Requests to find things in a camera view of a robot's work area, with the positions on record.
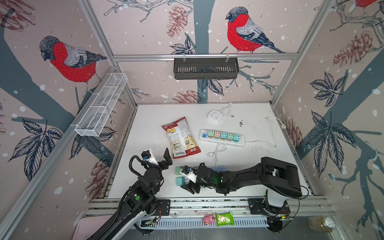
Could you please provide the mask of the green plug adapter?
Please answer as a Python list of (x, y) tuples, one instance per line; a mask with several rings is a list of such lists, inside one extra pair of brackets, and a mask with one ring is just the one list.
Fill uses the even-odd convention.
[(212, 130), (208, 130), (208, 137), (211, 137), (213, 138), (215, 135), (215, 131), (212, 131)]
[(175, 175), (176, 176), (181, 176), (182, 175), (182, 167), (175, 167)]
[(229, 141), (233, 141), (234, 140), (234, 134), (230, 134), (230, 133), (228, 133), (227, 134), (227, 140), (229, 140)]

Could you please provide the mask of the teal plug adapter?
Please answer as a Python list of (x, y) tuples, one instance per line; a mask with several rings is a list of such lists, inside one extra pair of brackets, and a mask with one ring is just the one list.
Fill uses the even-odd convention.
[(186, 178), (185, 177), (177, 177), (176, 178), (176, 185), (182, 186), (186, 184)]
[(221, 139), (227, 139), (228, 133), (221, 132)]
[(234, 142), (239, 142), (241, 140), (241, 136), (240, 135), (234, 135), (234, 137), (233, 137), (233, 141)]

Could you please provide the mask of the red white snack bag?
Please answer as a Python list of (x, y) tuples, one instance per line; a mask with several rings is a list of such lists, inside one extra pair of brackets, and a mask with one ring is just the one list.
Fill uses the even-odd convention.
[(201, 149), (197, 145), (185, 117), (163, 125), (162, 128), (167, 132), (173, 159), (185, 158), (201, 153)]

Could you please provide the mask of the white colourful power strip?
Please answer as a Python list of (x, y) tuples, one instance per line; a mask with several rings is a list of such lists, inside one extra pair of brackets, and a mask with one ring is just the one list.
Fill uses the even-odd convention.
[(233, 147), (243, 148), (245, 146), (244, 136), (227, 132), (219, 132), (215, 130), (202, 129), (199, 134), (199, 139), (201, 141)]

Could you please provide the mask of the blue cube power socket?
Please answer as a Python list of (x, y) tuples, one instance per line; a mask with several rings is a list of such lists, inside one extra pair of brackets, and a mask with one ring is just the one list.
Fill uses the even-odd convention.
[(228, 168), (226, 166), (216, 166), (213, 168), (216, 172), (225, 172), (228, 171)]

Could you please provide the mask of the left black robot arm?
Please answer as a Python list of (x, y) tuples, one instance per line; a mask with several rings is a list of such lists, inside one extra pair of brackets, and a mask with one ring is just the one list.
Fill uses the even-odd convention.
[(89, 240), (112, 240), (124, 235), (135, 225), (138, 218), (156, 212), (160, 191), (165, 179), (163, 170), (173, 164), (169, 149), (166, 148), (164, 160), (157, 162), (151, 150), (134, 155), (129, 161), (129, 170), (137, 176), (137, 181), (123, 194), (116, 212), (90, 237)]

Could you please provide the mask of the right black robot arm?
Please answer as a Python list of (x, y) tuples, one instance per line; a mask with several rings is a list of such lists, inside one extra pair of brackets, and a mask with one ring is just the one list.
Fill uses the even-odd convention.
[(287, 199), (303, 196), (298, 167), (270, 157), (263, 157), (257, 165), (240, 171), (217, 172), (201, 163), (194, 168), (181, 167), (181, 174), (190, 180), (181, 188), (191, 194), (198, 194), (201, 188), (210, 188), (226, 196), (243, 187), (263, 185), (268, 188), (265, 198), (250, 202), (250, 209), (268, 217), (290, 214)]

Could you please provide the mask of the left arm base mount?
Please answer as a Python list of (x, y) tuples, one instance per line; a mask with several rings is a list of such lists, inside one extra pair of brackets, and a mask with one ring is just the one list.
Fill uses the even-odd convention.
[(171, 200), (158, 200), (157, 205), (150, 213), (150, 216), (169, 216), (171, 208)]

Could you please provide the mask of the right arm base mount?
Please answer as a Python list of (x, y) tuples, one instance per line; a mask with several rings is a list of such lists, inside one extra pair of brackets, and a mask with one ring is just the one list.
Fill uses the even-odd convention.
[(276, 217), (280, 215), (290, 215), (291, 211), (287, 201), (283, 203), (282, 207), (274, 207), (269, 205), (263, 198), (248, 199), (249, 209), (251, 215), (263, 215), (267, 217)]

